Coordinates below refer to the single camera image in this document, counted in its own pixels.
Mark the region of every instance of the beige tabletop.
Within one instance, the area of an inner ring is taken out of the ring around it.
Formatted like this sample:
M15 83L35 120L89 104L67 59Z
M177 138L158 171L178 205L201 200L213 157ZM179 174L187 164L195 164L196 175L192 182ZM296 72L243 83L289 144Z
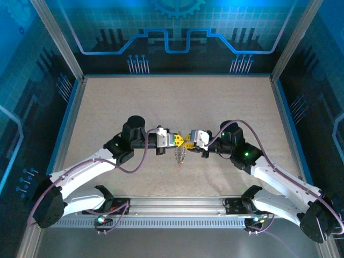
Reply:
M195 129L215 134L225 120L245 120L257 132L268 155L298 176L269 79L222 75L89 78L64 167L102 148L132 115L144 117L146 130L162 125L171 132L181 131L183 136ZM246 141L257 146L250 131L241 127ZM179 168L174 151L166 152L155 156L150 150L144 166L135 174L109 171L82 188L102 184L114 195L213 196L241 195L256 184L276 193L219 155L202 159L200 154L187 152ZM143 150L136 150L123 167L135 168L142 154Z

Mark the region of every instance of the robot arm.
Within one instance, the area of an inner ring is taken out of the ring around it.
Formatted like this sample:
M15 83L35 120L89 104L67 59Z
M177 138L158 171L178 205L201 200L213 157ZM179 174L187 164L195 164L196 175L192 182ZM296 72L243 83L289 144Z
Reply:
M74 193L74 191L96 176L112 170L115 165L128 161L133 157L134 149L154 148L157 155L162 155L166 149L176 148L181 144L192 152L201 153L203 158L208 158L210 153L230 154L231 162L238 169L265 181L283 194L273 195L260 187L252 186L242 195L242 205L247 211L265 211L285 218L300 226L316 242L324 242L337 225L328 209L322 206L315 196L308 193L312 191L318 197L325 198L321 195L321 190L292 176L273 163L275 169L281 172L277 173L260 149L245 142L242 129L236 123L227 126L222 130L221 137L216 139L212 137L210 131L193 130L183 140L180 135L170 133L161 126L150 130L149 134L146 134L144 127L143 118L138 116L129 118L120 134L115 135L94 155L73 166L73 171L66 176L66 172L71 168L52 173L51 176L32 184L25 200L30 210L38 197L55 184L34 213L38 225L42 228L48 227L62 216L73 212L107 211L113 201L113 196L107 190L96 187L87 192ZM298 182L307 190L300 188L288 178ZM327 198L326 202L334 206L333 200Z

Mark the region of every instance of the gear graphic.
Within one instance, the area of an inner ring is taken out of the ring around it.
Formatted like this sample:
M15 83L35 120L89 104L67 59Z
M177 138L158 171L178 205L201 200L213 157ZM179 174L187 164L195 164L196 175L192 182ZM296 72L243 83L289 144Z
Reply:
M156 11L161 15L167 15L168 18L180 16L186 18L187 15L194 15L194 11L200 10L200 5L205 4L205 0L150 0Z
M7 11L19 26L25 25L30 20L29 0L2 0L0 6L7 7Z

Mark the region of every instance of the green led light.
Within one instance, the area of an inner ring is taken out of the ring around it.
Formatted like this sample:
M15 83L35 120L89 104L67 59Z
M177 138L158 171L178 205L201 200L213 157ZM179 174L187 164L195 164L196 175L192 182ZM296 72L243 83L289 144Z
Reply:
M98 217L98 222L99 223L103 223L105 221L105 217L104 216L99 216Z

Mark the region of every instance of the aluminum frame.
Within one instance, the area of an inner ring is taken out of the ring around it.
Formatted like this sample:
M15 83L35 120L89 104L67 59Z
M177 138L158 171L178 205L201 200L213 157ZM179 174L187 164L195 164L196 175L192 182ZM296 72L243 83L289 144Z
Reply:
M246 218L266 219L266 214L226 214L224 198L125 196L130 198L129 213L119 223L119 228L245 228ZM98 216L80 212L61 218L51 228L94 228ZM109 215L112 221L102 228L111 227L120 215Z
M30 0L33 7L36 9L37 14L41 18L43 24L47 28L50 36L54 40L56 46L61 52L64 60L69 66L71 72L78 81L82 81L84 74L75 59L73 52L71 51L62 31L60 30L53 14L44 0Z
M305 35L309 25L313 21L313 18L317 14L322 3L323 3L323 0L310 0L298 24L296 25L295 30L293 31L285 49L283 50L281 56L279 57L273 72L271 73L273 82L276 82L277 79L282 74L285 66L289 62L296 47L298 46L303 36Z
M306 10L304 11L299 23L297 24L294 33L292 34L286 48L284 49L280 59L277 61L277 64L272 72L272 82L273 82L273 88L277 93L276 102L279 106L279 109L281 112L281 118L283 121L283 125L285 127L285 133L288 138L288 142L290 144L290 147L292 149L292 155L293 158L298 165L299 171L302 174L303 178L305 178L303 167L300 162L300 158L297 154L296 144L295 140L293 140L290 128L288 128L288 120L286 120L285 117L285 109L283 104L278 100L278 87L276 87L276 81L281 75L282 71L284 70L286 64L290 60L292 54L294 53L297 45L302 39L302 36L304 35L305 31L307 30L308 26L310 25L312 19L316 15L321 3L323 0L311 0L308 4ZM48 29L51 37L53 38L55 44L57 45L58 49L62 53L63 58L67 62L69 68L72 70L74 76L81 82L83 85L83 89L80 88L80 91L78 92L78 96L75 97L71 115L70 118L67 121L65 134L63 135L63 139L61 141L61 147L58 152L58 156L55 161L54 165L54 171L59 170L63 166L63 162L65 160L66 152L68 149L68 141L70 140L71 133L73 132L73 127L75 123L75 119L77 116L78 108L81 104L81 99L83 95L84 90L84 82L83 82L83 72L77 63L77 60L75 59L66 39L64 38L58 24L56 23L53 15L51 14L48 6L46 5L44 0L31 0L31 3L35 7L38 15L40 16L41 20L45 24L46 28ZM131 209L131 217L136 216L146 216L148 217L149 214L154 214L154 216L166 216L165 211L166 210L174 210L179 211L177 212L180 216L185 216L185 211L188 211L189 216L192 217L192 215L197 214L197 216L204 217L221 217L224 216L223 214L223 207L220 208L219 205L219 199L221 197L192 197L191 199L188 199L190 197L161 197L157 198L154 197L144 197L143 199L140 199L138 197L135 197L135 200L133 200L133 205L136 203L136 209ZM203 202L203 204L206 204L207 202L213 203L214 205L196 205L197 203L200 204L200 202ZM39 237L40 237L41 229L36 227L28 227L25 231L17 258L24 258L24 257L34 257L35 250L37 248ZM322 257L339 257L338 250L336 248L336 245L334 243L333 237L329 237L326 243L319 245L319 254Z

